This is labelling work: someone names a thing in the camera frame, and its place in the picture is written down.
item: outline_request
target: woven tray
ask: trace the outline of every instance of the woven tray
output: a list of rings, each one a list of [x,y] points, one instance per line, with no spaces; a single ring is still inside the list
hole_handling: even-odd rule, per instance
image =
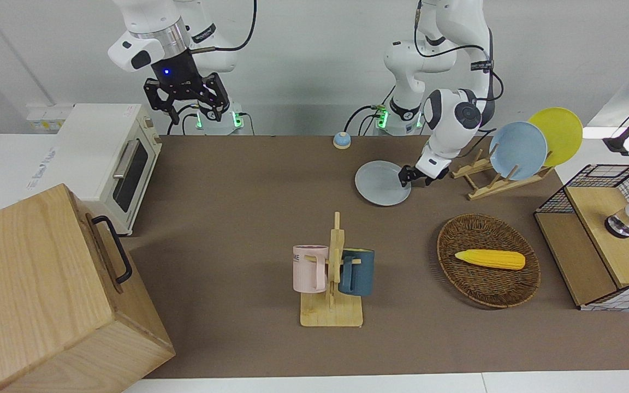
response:
[[[461,261],[466,249],[502,249],[526,256],[521,270],[493,269]],[[540,266],[531,245],[500,219],[465,214],[448,221],[437,242],[438,261],[448,280],[462,294],[485,306],[507,308],[529,301],[540,284]]]

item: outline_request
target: oven window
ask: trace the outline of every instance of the oven window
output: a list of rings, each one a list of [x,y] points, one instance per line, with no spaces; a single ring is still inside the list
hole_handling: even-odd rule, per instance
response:
[[[130,202],[133,201],[135,190],[138,188],[143,171],[145,171],[148,158],[147,150],[145,150],[142,142],[140,142],[125,178],[120,179],[118,184],[115,185],[113,199],[124,212],[128,212],[128,209],[130,209]]]

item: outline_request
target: wooden shelf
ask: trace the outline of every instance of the wooden shelf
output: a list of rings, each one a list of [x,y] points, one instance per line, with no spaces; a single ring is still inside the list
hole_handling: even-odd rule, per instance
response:
[[[611,187],[567,187],[567,197],[616,286],[628,286],[629,238],[616,238],[604,226],[606,217],[626,206],[625,197]]]
[[[545,240],[577,305],[584,305],[616,291],[601,256],[576,214],[535,214]]]
[[[302,326],[363,325],[363,306],[360,296],[349,296],[332,290],[334,303],[329,305],[326,293],[300,294],[300,324]]]

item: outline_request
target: black metal handle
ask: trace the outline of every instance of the black metal handle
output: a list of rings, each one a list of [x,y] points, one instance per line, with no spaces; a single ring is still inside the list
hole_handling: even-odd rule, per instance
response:
[[[115,228],[113,227],[113,223],[110,221],[110,218],[107,216],[98,216],[92,218],[92,224],[97,225],[102,222],[105,222],[108,225],[108,229],[110,229],[110,234],[113,236],[113,241],[115,242],[115,246],[118,248],[118,252],[120,253],[120,257],[123,259],[123,264],[125,265],[125,273],[120,274],[115,279],[115,282],[118,284],[122,284],[125,281],[128,281],[128,278],[133,274],[133,267],[130,266],[130,260],[128,259],[127,254],[125,254],[125,249],[123,248],[123,244],[120,244],[120,238],[118,237],[118,233],[115,232]]]

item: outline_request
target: table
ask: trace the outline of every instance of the table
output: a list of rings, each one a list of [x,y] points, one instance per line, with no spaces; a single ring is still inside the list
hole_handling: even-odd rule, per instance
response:
[[[403,204],[370,205],[353,177],[373,159],[413,164],[425,137],[167,137],[135,233],[124,239],[177,351],[150,378],[629,369],[629,313],[577,311],[532,212],[561,184],[479,201],[445,179]],[[376,251],[364,326],[299,326],[290,248],[325,244],[342,213],[347,246]],[[468,304],[435,263],[442,224],[499,217],[532,244],[542,282],[526,304]]]

